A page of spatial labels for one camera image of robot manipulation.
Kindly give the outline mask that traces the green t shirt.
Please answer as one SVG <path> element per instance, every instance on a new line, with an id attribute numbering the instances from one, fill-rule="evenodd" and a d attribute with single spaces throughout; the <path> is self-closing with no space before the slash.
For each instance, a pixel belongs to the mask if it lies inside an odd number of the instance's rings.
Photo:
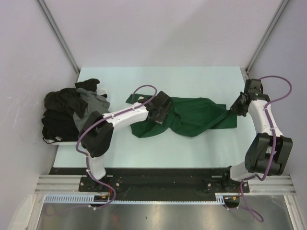
<path id="1" fill-rule="evenodd" d="M 130 126 L 132 134 L 149 138 L 171 129 L 176 134 L 192 138 L 209 129 L 237 127 L 237 116 L 225 104 L 216 104 L 208 98 L 171 98 L 171 109 L 162 124 L 146 119 Z"/>

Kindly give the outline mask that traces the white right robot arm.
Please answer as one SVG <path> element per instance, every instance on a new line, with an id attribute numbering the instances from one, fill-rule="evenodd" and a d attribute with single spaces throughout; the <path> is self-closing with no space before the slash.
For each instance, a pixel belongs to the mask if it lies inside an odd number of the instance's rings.
<path id="1" fill-rule="evenodd" d="M 264 93 L 261 79 L 245 81 L 230 111 L 237 116 L 250 115 L 256 136 L 246 152 L 242 163 L 229 166 L 223 174 L 221 186 L 226 192 L 233 192 L 239 183 L 258 178 L 264 181 L 269 176 L 283 174 L 289 159 L 293 141 L 284 136 L 278 128 L 271 110 L 271 100 Z"/>

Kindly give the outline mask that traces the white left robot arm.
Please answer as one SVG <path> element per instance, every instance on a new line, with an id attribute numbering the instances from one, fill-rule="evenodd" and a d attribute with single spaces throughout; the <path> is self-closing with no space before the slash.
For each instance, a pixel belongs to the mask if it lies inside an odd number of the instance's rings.
<path id="1" fill-rule="evenodd" d="M 91 176 L 89 186 L 97 192 L 106 186 L 104 154 L 110 147 L 113 134 L 147 120 L 163 124 L 173 102 L 163 91 L 147 97 L 134 93 L 131 99 L 131 106 L 117 112 L 92 112 L 79 132 L 76 150 L 85 155 L 87 173 Z"/>

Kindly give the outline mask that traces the white plastic bin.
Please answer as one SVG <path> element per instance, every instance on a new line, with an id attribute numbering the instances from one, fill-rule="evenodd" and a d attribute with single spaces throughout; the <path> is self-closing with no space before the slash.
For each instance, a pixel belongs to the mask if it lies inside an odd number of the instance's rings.
<path id="1" fill-rule="evenodd" d="M 73 145 L 75 144 L 76 142 L 58 142 L 58 143 L 55 143 L 53 145 Z"/>

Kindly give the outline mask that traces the grey t shirt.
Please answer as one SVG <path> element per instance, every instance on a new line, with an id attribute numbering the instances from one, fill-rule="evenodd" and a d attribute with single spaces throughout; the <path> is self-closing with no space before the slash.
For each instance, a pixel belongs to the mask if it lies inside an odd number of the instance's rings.
<path id="1" fill-rule="evenodd" d="M 95 92 L 83 88 L 78 88 L 76 91 L 80 94 L 80 98 L 87 103 L 82 118 L 76 113 L 72 116 L 76 128 L 78 131 L 81 131 L 92 112 L 98 111 L 100 114 L 109 113 L 110 102 L 107 100 L 107 91 L 104 88 L 98 88 Z"/>

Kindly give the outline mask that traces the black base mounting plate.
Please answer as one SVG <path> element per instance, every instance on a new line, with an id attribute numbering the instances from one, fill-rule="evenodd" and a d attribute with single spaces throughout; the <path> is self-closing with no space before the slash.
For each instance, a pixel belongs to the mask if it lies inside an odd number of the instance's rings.
<path id="1" fill-rule="evenodd" d="M 79 192 L 98 192 L 122 198 L 200 198 L 209 194 L 248 195 L 248 181 L 223 183 L 227 168 L 213 169 L 141 169 L 108 168 L 106 176 L 94 181 L 85 168 L 52 168 L 51 175 L 80 175 Z"/>

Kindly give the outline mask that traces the black t shirt pile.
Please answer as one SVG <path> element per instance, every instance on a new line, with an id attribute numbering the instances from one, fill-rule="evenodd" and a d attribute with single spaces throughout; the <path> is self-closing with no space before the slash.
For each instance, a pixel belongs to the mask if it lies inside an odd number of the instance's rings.
<path id="1" fill-rule="evenodd" d="M 79 136 L 77 125 L 89 112 L 91 99 L 96 96 L 98 79 L 89 79 L 75 83 L 74 88 L 64 88 L 49 92 L 44 99 L 45 112 L 43 124 L 43 141 L 47 144 L 58 142 L 76 142 Z"/>

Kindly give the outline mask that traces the right aluminium frame post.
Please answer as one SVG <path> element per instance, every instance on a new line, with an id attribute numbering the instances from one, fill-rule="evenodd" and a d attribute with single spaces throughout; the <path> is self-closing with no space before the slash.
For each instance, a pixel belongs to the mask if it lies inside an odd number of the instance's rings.
<path id="1" fill-rule="evenodd" d="M 274 13 L 273 18 L 271 19 L 264 35 L 262 36 L 262 38 L 260 40 L 260 43 L 258 44 L 255 52 L 253 53 L 250 61 L 248 62 L 248 65 L 245 67 L 245 72 L 247 74 L 249 74 L 250 71 L 252 70 L 256 60 L 258 59 L 261 52 L 265 48 L 265 46 L 266 46 L 269 38 L 271 37 L 274 29 L 276 28 L 277 24 L 279 23 L 280 19 L 282 18 L 283 14 L 285 13 L 287 7 L 289 6 L 289 4 L 291 2 L 292 2 L 291 0 L 282 0 L 281 3 L 279 4 L 276 12 Z"/>

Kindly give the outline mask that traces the aluminium frame post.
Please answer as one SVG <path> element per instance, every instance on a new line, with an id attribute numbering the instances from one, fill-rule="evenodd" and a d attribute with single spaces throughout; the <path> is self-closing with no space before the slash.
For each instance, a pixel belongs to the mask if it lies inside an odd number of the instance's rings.
<path id="1" fill-rule="evenodd" d="M 285 13 L 287 7 L 289 6 L 289 4 L 291 2 L 292 2 L 291 0 L 282 0 L 281 3 L 279 4 L 276 12 L 274 13 L 273 18 L 271 19 L 264 35 L 262 36 L 262 38 L 260 40 L 260 43 L 258 44 L 255 52 L 253 53 L 250 61 L 248 62 L 248 65 L 245 67 L 245 72 L 247 74 L 249 74 L 250 71 L 252 70 L 256 60 L 258 59 L 261 52 L 265 48 L 265 46 L 266 46 L 269 38 L 271 37 L 274 29 L 276 28 L 277 24 L 279 23 L 280 19 L 282 18 L 283 14 Z"/>
<path id="2" fill-rule="evenodd" d="M 78 64 L 67 44 L 65 41 L 64 36 L 62 35 L 62 32 L 60 31 L 56 20 L 54 19 L 47 3 L 45 0 L 36 0 L 36 3 L 41 10 L 47 24 L 49 25 L 53 35 L 55 36 L 57 42 L 59 43 L 65 57 L 67 58 L 68 62 L 70 63 L 71 67 L 73 68 L 74 72 L 79 76 L 81 70 L 78 67 Z"/>

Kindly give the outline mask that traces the aluminium front rail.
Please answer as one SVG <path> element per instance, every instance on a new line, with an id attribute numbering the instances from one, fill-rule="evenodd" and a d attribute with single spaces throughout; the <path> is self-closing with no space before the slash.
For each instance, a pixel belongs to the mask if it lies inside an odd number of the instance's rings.
<path id="1" fill-rule="evenodd" d="M 41 175 L 36 193 L 78 194 L 80 175 Z M 264 181 L 257 178 L 248 181 L 249 195 L 295 195 L 296 191 L 289 175 L 271 176 Z"/>

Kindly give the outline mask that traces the left aluminium frame post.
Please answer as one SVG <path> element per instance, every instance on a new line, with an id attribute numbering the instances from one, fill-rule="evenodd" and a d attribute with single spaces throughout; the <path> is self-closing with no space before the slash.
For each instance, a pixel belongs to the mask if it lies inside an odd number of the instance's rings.
<path id="1" fill-rule="evenodd" d="M 59 43 L 65 57 L 67 58 L 68 62 L 70 63 L 71 67 L 73 68 L 74 72 L 79 76 L 81 70 L 78 67 L 78 64 L 67 44 L 65 41 L 64 36 L 62 35 L 62 32 L 60 31 L 56 20 L 54 19 L 47 3 L 45 0 L 36 0 L 36 3 L 41 10 L 47 24 L 49 25 L 53 35 L 55 36 L 57 42 Z"/>

